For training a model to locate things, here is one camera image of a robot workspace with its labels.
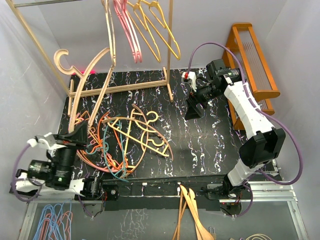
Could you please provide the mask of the pink plastic hanger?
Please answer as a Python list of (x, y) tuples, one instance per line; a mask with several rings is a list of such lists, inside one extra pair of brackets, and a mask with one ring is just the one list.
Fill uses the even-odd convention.
[(122, 26), (122, 28), (124, 30), (124, 33), (125, 33), (125, 35), (127, 37), (128, 43), (129, 43), (129, 34), (126, 31), (125, 20), (124, 20), (122, 11), (121, 11), (121, 6), (120, 6), (120, 0), (114, 0), (113, 1), (113, 5), (114, 5), (114, 9), (115, 9), (116, 15), (118, 16), (118, 19), (119, 19), (119, 21), (121, 23), (121, 26)]
[(121, 0), (120, 9), (121, 9), (122, 16), (124, 17), (124, 25), (128, 33), (128, 41), (132, 51), (133, 60), (135, 63), (138, 63), (138, 62), (141, 63), (142, 62), (141, 48), (140, 48), (140, 44), (139, 44), (139, 40), (135, 31), (135, 28), (129, 16), (129, 12), (127, 9), (127, 2), (128, 2), (127, 0)]

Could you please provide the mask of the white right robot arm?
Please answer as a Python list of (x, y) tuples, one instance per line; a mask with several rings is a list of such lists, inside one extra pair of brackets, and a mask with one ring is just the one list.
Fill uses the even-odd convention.
[(196, 74), (184, 72), (183, 82), (190, 84), (186, 99), (185, 120), (202, 118), (209, 101), (224, 95), (233, 105), (246, 133), (247, 141), (239, 149), (239, 160), (235, 167), (223, 178), (220, 186), (212, 189), (217, 195), (235, 198), (244, 189), (243, 183), (263, 165), (278, 157), (286, 133), (274, 125), (261, 113), (252, 97), (245, 92), (239, 68), (226, 67), (222, 59), (211, 61), (206, 70), (208, 78), (201, 77), (205, 86), (197, 86)]

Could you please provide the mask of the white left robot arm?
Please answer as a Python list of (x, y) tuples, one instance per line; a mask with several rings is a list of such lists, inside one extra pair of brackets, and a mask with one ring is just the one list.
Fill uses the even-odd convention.
[[(10, 192), (22, 202), (59, 193), (91, 200), (101, 198), (104, 189), (101, 180), (92, 177), (72, 179), (76, 155), (88, 146), (87, 130), (87, 121), (82, 121), (71, 133), (49, 132), (29, 139), (15, 161)], [(24, 153), (34, 147), (45, 149), (47, 160), (33, 159), (26, 170), (19, 169), (17, 165)]]

